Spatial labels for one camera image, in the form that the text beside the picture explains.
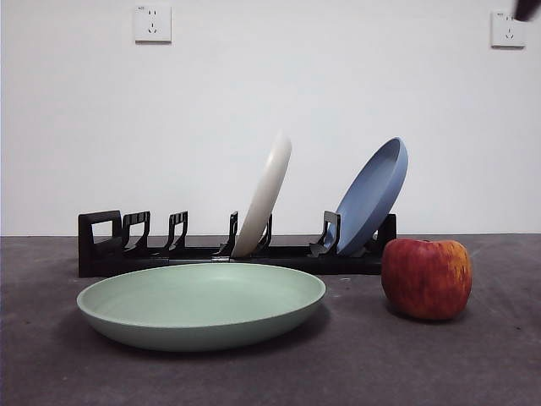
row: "black dish rack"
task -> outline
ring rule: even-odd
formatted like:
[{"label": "black dish rack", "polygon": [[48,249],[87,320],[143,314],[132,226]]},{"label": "black dish rack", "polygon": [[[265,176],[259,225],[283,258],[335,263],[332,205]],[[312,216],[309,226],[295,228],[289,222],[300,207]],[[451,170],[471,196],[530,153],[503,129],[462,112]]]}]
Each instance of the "black dish rack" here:
[{"label": "black dish rack", "polygon": [[[112,235],[109,239],[95,242],[92,225],[100,222],[112,222]],[[130,227],[141,223],[145,225],[143,235],[135,245],[129,245]],[[79,277],[113,277],[157,266],[212,262],[286,266],[314,275],[381,273],[383,249],[389,241],[396,238],[396,215],[389,214],[380,225],[377,237],[372,238],[355,256],[336,254],[336,245],[340,239],[340,215],[325,211],[323,224],[323,233],[317,242],[275,246],[271,245],[272,215],[270,215],[265,234],[254,253],[243,258],[231,258],[238,230],[236,211],[229,217],[227,241],[216,247],[186,246],[187,211],[169,216],[167,242],[159,247],[150,247],[148,244],[149,211],[127,214],[123,217],[118,210],[79,214]],[[324,245],[329,224],[332,224],[336,231],[333,233],[331,244]],[[179,235],[175,235],[177,226],[182,227]]]}]

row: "blue plate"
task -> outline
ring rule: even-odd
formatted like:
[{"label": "blue plate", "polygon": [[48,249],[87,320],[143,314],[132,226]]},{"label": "blue plate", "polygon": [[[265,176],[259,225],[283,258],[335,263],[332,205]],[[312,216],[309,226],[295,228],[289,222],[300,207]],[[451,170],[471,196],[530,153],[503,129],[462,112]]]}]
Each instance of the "blue plate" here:
[{"label": "blue plate", "polygon": [[[406,171],[407,151],[400,138],[387,141],[370,158],[336,209],[342,217],[338,255],[355,254],[372,238],[395,204]],[[335,232],[330,225],[325,245]]]}]

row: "gray floor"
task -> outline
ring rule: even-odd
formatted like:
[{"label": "gray floor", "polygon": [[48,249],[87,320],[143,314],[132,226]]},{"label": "gray floor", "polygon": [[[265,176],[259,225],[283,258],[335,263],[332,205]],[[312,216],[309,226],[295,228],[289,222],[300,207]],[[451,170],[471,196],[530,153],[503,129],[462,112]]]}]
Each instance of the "gray floor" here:
[{"label": "gray floor", "polygon": [[76,239],[3,238],[1,403],[540,404],[541,235],[445,238],[473,258],[472,294],[454,321],[395,314],[380,277],[326,276],[324,306],[307,323],[209,354],[103,338],[75,304],[96,281],[77,278]]}]

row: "wall socket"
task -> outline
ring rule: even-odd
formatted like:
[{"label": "wall socket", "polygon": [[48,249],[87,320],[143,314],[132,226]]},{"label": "wall socket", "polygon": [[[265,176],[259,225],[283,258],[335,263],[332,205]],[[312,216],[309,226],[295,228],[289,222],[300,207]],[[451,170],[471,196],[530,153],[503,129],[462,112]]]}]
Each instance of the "wall socket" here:
[{"label": "wall socket", "polygon": [[134,10],[135,42],[171,42],[171,6],[151,4]]},{"label": "wall socket", "polygon": [[492,13],[491,42],[493,48],[524,48],[526,23],[516,21],[511,13]]}]

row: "cream plate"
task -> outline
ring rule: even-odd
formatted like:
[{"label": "cream plate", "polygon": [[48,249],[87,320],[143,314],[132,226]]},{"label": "cream plate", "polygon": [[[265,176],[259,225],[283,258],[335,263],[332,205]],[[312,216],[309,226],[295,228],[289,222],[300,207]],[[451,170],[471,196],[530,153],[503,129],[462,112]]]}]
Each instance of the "cream plate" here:
[{"label": "cream plate", "polygon": [[263,177],[252,197],[231,257],[250,255],[257,247],[286,176],[291,149],[291,141],[279,133],[267,158]]}]

